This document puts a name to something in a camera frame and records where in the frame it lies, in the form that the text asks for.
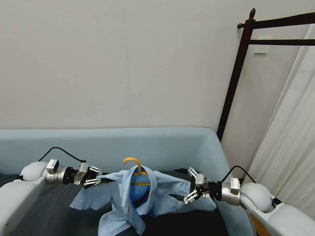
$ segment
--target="white wall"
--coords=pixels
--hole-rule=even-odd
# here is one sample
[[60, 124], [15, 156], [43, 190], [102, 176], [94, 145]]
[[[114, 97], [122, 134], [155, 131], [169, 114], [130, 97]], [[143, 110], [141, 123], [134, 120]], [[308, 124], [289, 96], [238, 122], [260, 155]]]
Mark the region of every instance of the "white wall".
[[[315, 2], [2, 0], [0, 128], [216, 128], [236, 25], [253, 7], [263, 20], [310, 12]], [[250, 49], [223, 139], [231, 164], [250, 164], [297, 50]]]

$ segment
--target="sheer curtain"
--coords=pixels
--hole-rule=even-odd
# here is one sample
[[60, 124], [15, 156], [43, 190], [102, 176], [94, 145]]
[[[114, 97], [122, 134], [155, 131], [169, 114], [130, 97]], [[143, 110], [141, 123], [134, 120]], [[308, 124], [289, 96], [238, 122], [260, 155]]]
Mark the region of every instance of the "sheer curtain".
[[249, 173], [315, 220], [315, 46], [300, 48]]

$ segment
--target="blue object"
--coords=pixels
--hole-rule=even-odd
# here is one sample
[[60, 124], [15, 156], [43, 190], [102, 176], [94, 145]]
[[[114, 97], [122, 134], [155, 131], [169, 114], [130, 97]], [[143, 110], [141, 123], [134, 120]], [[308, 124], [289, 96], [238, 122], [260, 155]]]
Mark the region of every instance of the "blue object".
[[[115, 182], [103, 184], [101, 186], [82, 189], [71, 203], [70, 207], [83, 210], [93, 208], [100, 209], [107, 203], [112, 203], [113, 210], [104, 214], [99, 221], [99, 236], [115, 236], [133, 226], [139, 235], [145, 230], [145, 223], [140, 215], [151, 214], [153, 217], [177, 212], [187, 212], [191, 210], [211, 211], [216, 208], [216, 204], [211, 199], [200, 198], [189, 205], [179, 202], [171, 194], [186, 196], [190, 193], [190, 182], [152, 171], [143, 166], [148, 175], [132, 176], [137, 166], [128, 171], [120, 171], [104, 176]], [[133, 182], [149, 182], [150, 193], [148, 200], [140, 207], [135, 209], [130, 198], [139, 199], [143, 196], [143, 186], [133, 186], [130, 191], [131, 179]]]
[[[108, 173], [129, 169], [130, 165], [122, 165], [126, 157], [136, 157], [141, 164], [159, 171], [192, 166], [213, 181], [221, 180], [229, 171], [213, 129], [178, 127], [1, 130], [0, 173], [19, 174], [53, 146], [87, 159], [88, 163]], [[50, 158], [58, 158], [63, 166], [78, 166], [78, 162], [58, 150], [51, 152], [44, 161]], [[216, 203], [231, 236], [255, 235], [247, 213], [240, 206]]]

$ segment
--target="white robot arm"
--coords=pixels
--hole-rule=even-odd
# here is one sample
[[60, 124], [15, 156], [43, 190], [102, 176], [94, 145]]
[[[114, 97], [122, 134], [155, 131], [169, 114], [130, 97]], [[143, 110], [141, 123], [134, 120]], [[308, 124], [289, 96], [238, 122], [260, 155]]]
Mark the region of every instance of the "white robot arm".
[[188, 173], [195, 180], [195, 188], [182, 201], [185, 204], [200, 197], [215, 198], [231, 205], [242, 206], [253, 215], [272, 236], [315, 235], [315, 221], [298, 209], [282, 203], [260, 183], [246, 183], [240, 186], [238, 178], [229, 183], [210, 182], [192, 167]]
[[59, 161], [37, 161], [26, 166], [20, 179], [0, 188], [0, 236], [9, 235], [36, 202], [45, 184], [82, 184], [89, 188], [112, 180], [96, 178], [102, 170], [82, 162], [77, 170], [63, 167]]

